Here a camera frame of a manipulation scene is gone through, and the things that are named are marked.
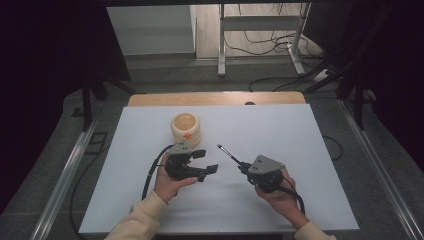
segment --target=handheld controller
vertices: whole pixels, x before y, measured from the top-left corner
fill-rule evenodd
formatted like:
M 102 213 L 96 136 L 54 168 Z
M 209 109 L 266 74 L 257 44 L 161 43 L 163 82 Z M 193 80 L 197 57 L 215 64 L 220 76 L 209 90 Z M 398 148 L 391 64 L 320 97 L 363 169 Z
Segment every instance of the handheld controller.
M 280 162 L 277 162 L 271 158 L 258 155 L 253 164 L 240 162 L 231 155 L 221 144 L 218 144 L 218 148 L 225 152 L 231 159 L 233 159 L 239 166 L 241 173 L 247 176 L 247 181 L 252 185 L 259 187 L 266 193 L 271 193 L 276 190 L 286 192 L 298 200 L 301 211 L 305 214 L 305 205 L 302 198 L 297 194 L 296 189 L 293 186 L 292 189 L 288 189 L 281 186 L 281 183 L 285 180 L 281 169 L 286 166 Z
M 206 167 L 206 169 L 189 167 L 190 158 L 202 158 L 206 155 L 206 150 L 193 151 L 185 140 L 176 143 L 169 149 L 169 158 L 165 164 L 168 175 L 175 180 L 182 180 L 190 177 L 197 177 L 199 182 L 203 182 L 205 177 L 216 173 L 218 164 Z

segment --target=metal rod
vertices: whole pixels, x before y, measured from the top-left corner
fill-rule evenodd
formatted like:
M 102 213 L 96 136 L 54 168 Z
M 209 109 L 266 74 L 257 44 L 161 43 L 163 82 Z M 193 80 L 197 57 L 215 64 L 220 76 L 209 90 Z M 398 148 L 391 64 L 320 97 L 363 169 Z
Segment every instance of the metal rod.
M 346 119 L 348 120 L 356 138 L 358 139 L 358 142 L 362 150 L 364 151 L 371 165 L 371 168 L 377 176 L 380 185 L 382 186 L 384 192 L 387 195 L 387 198 L 389 199 L 400 222 L 402 223 L 405 232 L 408 234 L 409 239 L 411 240 L 423 240 L 424 236 L 422 234 L 422 231 L 419 228 L 408 204 L 397 189 L 393 180 L 391 179 L 389 173 L 383 165 L 383 162 L 375 151 L 371 141 L 368 139 L 366 132 L 362 131 L 355 123 L 355 119 L 352 117 L 353 111 L 349 106 L 349 103 L 345 103 L 345 101 L 348 100 L 339 100 L 339 104 L 342 108 L 342 111 Z
M 68 158 L 68 162 L 63 168 L 62 174 L 53 189 L 52 194 L 46 204 L 46 207 L 35 226 L 34 232 L 31 235 L 31 240 L 46 239 L 50 230 L 53 226 L 54 220 L 59 212 L 59 209 L 63 203 L 63 200 L 68 192 L 69 186 L 73 180 L 78 165 L 84 155 L 85 149 L 87 148 L 88 142 L 93 135 L 94 129 L 97 125 L 101 108 L 97 111 L 93 121 L 89 125 L 87 131 L 81 132 L 78 137 L 77 143 L 72 150 L 71 155 Z

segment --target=metal frame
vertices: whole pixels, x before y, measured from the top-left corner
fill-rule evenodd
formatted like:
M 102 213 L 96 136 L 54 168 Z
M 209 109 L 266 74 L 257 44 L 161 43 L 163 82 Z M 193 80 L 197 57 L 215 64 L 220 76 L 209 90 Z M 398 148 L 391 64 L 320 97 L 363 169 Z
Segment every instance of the metal frame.
M 384 167 L 383 162 L 378 156 L 378 153 L 375 151 L 371 141 L 368 139 L 366 132 L 361 130 L 361 128 L 356 124 L 353 117 L 353 110 L 349 105 L 349 100 L 339 100 L 339 104 L 346 119 L 349 122 L 350 127 L 358 139 L 358 142 L 364 151 L 371 165 L 371 168 L 373 169 L 377 179 L 383 187 L 383 190 L 386 193 L 390 203 L 392 204 L 393 209 L 395 210 L 401 224 L 405 229 L 405 232 L 408 234 L 409 239 L 423 240 L 423 233 L 419 228 L 407 202 L 402 197 L 402 194 L 399 192 L 393 180 L 391 179 L 389 173 Z
M 49 201 L 35 226 L 34 232 L 31 235 L 31 240 L 46 239 L 50 233 L 50 229 L 53 226 L 54 220 L 59 212 L 59 209 L 63 203 L 63 200 L 68 192 L 69 186 L 72 183 L 75 172 L 78 169 L 78 165 L 84 155 L 85 149 L 87 148 L 88 142 L 93 135 L 94 129 L 99 120 L 101 108 L 97 111 L 93 121 L 88 126 L 86 131 L 81 132 L 78 137 L 77 143 L 72 150 L 71 155 L 68 158 L 68 162 L 63 168 L 62 174 L 50 195 Z
M 287 44 L 290 58 L 298 75 L 305 70 L 298 56 L 297 46 L 305 25 L 310 3 L 302 9 L 300 16 L 232 16 L 225 17 L 225 4 L 220 5 L 220 33 L 218 53 L 218 76 L 225 76 L 225 31 L 296 31 L 293 44 Z

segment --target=wooden table edge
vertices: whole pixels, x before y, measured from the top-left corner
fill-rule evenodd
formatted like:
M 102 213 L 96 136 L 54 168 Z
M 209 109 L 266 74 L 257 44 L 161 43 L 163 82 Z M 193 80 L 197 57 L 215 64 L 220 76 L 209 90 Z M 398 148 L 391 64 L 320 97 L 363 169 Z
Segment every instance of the wooden table edge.
M 306 104 L 300 92 L 196 92 L 136 94 L 130 97 L 129 107 L 140 106 L 210 106 L 268 104 Z

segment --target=metal stand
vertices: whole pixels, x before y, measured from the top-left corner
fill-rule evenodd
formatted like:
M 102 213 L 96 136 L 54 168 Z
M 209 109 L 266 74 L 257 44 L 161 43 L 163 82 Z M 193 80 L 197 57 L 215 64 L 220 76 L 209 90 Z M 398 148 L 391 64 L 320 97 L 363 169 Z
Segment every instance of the metal stand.
M 225 76 L 225 36 L 226 31 L 296 31 L 293 44 L 287 44 L 289 54 L 298 75 L 305 70 L 300 62 L 297 46 L 305 24 L 310 3 L 307 3 L 299 16 L 231 16 L 225 17 L 225 4 L 220 5 L 220 38 L 218 54 L 218 76 Z

